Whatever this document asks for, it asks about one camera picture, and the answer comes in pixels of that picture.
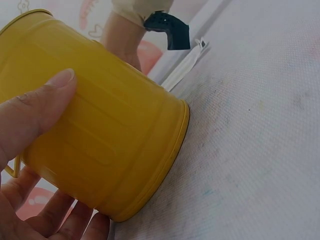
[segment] human hand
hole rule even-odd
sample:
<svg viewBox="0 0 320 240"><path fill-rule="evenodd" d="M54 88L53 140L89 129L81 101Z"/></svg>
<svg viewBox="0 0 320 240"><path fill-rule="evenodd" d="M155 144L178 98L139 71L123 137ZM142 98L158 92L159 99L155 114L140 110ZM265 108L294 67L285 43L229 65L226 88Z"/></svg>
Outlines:
<svg viewBox="0 0 320 240"><path fill-rule="evenodd" d="M37 90L0 104L1 172L11 159L58 121L74 96L76 85L74 71L64 70ZM38 216L26 221L20 220L16 211L23 205L39 180L37 174L25 167L18 178L1 185L1 240L107 239L109 218L98 213L89 223L93 210L81 202L75 205L62 224L74 199L59 190Z"/></svg>
<svg viewBox="0 0 320 240"><path fill-rule="evenodd" d="M141 71L138 46L145 33L143 27L111 12L103 29L101 43L107 51Z"/></svg>

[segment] yellow metal bucket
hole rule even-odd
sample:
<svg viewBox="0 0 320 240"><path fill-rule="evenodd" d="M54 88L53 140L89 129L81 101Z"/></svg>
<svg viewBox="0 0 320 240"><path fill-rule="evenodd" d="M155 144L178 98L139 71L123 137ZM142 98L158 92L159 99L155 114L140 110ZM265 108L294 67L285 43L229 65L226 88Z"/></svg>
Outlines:
<svg viewBox="0 0 320 240"><path fill-rule="evenodd" d="M0 102L72 68L74 99L56 126L16 158L70 196L122 222L157 190L183 142L187 104L45 10L0 32Z"/></svg>

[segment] stain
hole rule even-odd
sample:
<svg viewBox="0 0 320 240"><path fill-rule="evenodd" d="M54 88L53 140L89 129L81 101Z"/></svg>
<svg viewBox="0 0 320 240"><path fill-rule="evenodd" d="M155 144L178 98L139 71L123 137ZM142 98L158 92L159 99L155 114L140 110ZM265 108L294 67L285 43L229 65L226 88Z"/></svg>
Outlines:
<svg viewBox="0 0 320 240"><path fill-rule="evenodd" d="M203 193L203 196L209 196L209 195L211 195L213 193L214 193L214 191L212 189L208 189Z"/></svg>
<svg viewBox="0 0 320 240"><path fill-rule="evenodd" d="M293 95L293 101L292 104L293 106L295 106L296 108L300 109L300 110L304 110L305 109L305 99L309 98L311 96L310 91L305 91L303 93L295 93Z"/></svg>
<svg viewBox="0 0 320 240"><path fill-rule="evenodd" d="M264 111L264 110L265 110L265 103L264 103L264 101L260 100L258 106L259 106L259 110L260 110L260 111Z"/></svg>

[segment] textured fabric surface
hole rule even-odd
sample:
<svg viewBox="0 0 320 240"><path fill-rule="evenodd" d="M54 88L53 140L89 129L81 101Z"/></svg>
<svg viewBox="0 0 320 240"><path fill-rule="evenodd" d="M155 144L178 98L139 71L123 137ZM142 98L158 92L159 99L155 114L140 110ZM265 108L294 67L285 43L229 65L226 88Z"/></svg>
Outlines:
<svg viewBox="0 0 320 240"><path fill-rule="evenodd" d="M173 90L191 109L168 176L115 239L320 239L320 1L233 0Z"/></svg>

